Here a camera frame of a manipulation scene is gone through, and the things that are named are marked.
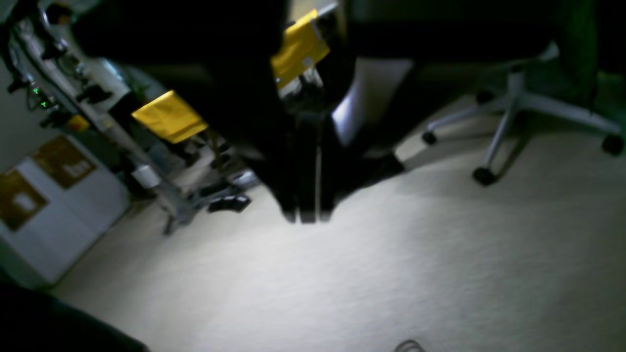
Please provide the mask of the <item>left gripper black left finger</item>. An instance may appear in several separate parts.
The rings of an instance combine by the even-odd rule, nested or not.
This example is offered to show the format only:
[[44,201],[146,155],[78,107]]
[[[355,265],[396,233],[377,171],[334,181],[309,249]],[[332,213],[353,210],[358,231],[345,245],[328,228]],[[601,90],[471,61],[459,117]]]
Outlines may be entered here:
[[268,187],[289,222],[315,223],[313,134],[279,98],[270,59],[288,0],[99,0],[71,23],[83,53],[174,90]]

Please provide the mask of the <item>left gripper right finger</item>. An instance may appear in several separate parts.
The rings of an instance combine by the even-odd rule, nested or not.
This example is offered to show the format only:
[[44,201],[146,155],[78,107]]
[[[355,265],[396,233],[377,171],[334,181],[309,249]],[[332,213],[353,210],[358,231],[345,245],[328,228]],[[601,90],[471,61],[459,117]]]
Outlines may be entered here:
[[539,54],[558,28],[558,2],[345,0],[338,27],[356,61],[346,95],[319,127],[320,222],[403,171],[394,152],[442,105],[445,69]]

